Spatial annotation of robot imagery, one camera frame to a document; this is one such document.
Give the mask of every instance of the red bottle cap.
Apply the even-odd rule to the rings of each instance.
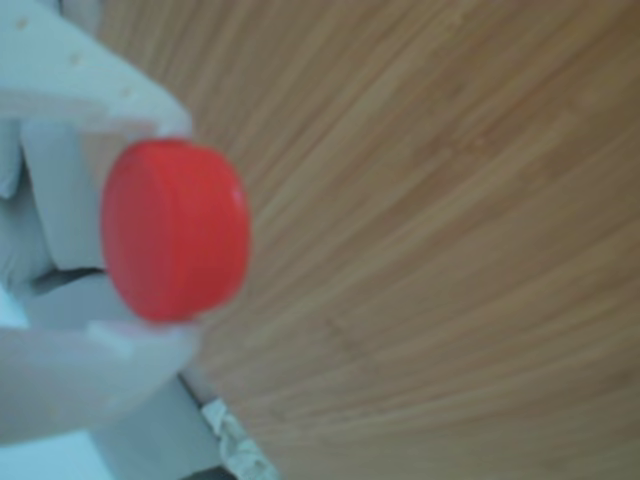
[[[135,144],[105,186],[102,241],[109,275],[136,314],[189,321],[244,279],[250,230],[240,181],[217,152],[181,140]]]

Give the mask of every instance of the wood grain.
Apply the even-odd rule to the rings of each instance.
[[[640,475],[640,4],[111,1],[246,181],[201,365],[297,480]]]

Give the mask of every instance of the red plastic cap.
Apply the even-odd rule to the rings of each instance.
[[[217,152],[180,140],[135,144],[105,186],[102,241],[115,287],[136,314],[189,321],[242,285],[250,231],[240,181]]]

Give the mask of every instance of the screw hole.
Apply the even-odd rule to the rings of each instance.
[[[18,20],[16,22],[16,28],[18,30],[24,30],[25,28],[27,28],[27,25],[29,25],[29,19],[28,18],[21,18],[20,20]]]
[[[74,53],[69,57],[69,63],[71,63],[71,65],[73,65],[74,67],[77,67],[78,65],[80,65],[82,63],[82,54],[80,53]]]

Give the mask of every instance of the tabletop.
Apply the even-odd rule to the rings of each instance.
[[[246,183],[207,376],[292,480],[635,479],[640,3],[112,0]]]

